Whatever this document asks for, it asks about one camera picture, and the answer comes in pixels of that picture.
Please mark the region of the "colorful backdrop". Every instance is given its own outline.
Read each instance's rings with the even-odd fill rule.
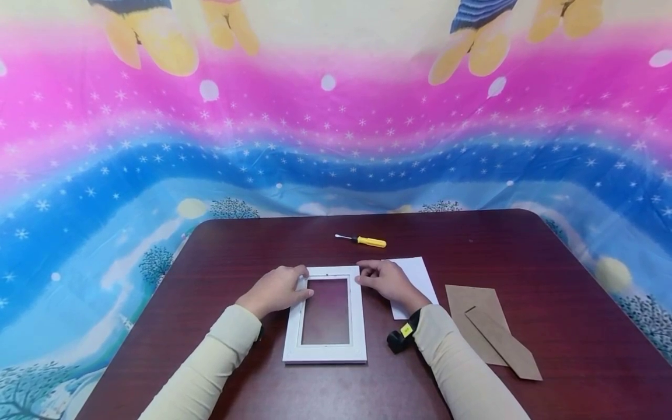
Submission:
[[[0,5],[0,417],[73,419],[211,218],[523,208],[672,361],[672,3]]]

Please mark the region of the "dark red tabletop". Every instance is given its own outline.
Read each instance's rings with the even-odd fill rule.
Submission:
[[[385,239],[385,249],[333,238]],[[672,368],[535,214],[525,210],[211,220],[192,234],[78,420],[135,419],[221,312],[279,265],[352,265],[422,256],[444,284],[494,288],[543,382],[492,366],[532,419],[668,419]],[[288,311],[231,376],[211,419],[446,419],[416,349],[393,355],[401,326],[363,290],[368,364],[285,366]]]

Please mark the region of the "cartoon leg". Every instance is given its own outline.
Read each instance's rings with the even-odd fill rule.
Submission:
[[[212,43],[223,50],[230,50],[235,44],[233,31],[231,31],[226,19],[228,15],[227,6],[227,4],[217,1],[203,2],[203,12],[208,28],[210,28]]]
[[[161,70],[175,76],[188,76],[196,71],[198,52],[180,30],[172,10],[156,7],[131,13],[127,19]]]
[[[564,0],[539,0],[534,12],[528,41],[537,43],[545,40],[560,25]]]
[[[134,69],[139,69],[140,53],[138,52],[138,42],[130,24],[121,15],[103,6],[94,5],[93,10],[104,22],[108,41],[114,54],[127,65]]]
[[[440,85],[450,79],[460,65],[462,57],[474,44],[475,38],[476,30],[471,28],[461,29],[450,34],[448,49],[436,58],[431,70],[429,70],[430,85]]]
[[[602,23],[602,0],[576,0],[564,11],[562,27],[572,39],[590,34]]]
[[[248,55],[255,55],[259,52],[259,40],[250,28],[240,1],[228,5],[228,24]]]
[[[505,11],[476,33],[469,53],[469,70],[476,76],[487,76],[504,61],[509,53],[511,39],[506,30],[511,11]]]

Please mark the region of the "picture frame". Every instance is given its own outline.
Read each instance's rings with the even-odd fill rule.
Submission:
[[[364,331],[364,310],[362,308],[362,287],[355,282],[360,274],[356,265],[343,267],[310,267],[310,277],[299,278],[297,290],[308,287],[308,281],[345,279],[347,282],[348,344],[302,344],[303,322],[306,303],[301,302],[290,308],[287,321],[287,335],[282,361],[285,364],[363,364],[366,359],[366,334]]]

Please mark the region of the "brown cardboard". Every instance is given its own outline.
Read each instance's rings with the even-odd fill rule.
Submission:
[[[467,310],[466,317],[480,331],[497,353],[511,366],[521,379],[543,380],[532,352],[487,313],[477,306]]]
[[[495,348],[478,332],[478,329],[469,321],[464,314],[467,310],[477,306],[479,310],[486,312],[496,323],[506,331],[509,325],[506,323],[504,312],[499,304],[495,289],[473,288],[468,286],[446,285],[450,316],[458,326],[460,333],[467,343],[475,350],[485,363],[491,365],[508,366],[507,362],[497,353]]]

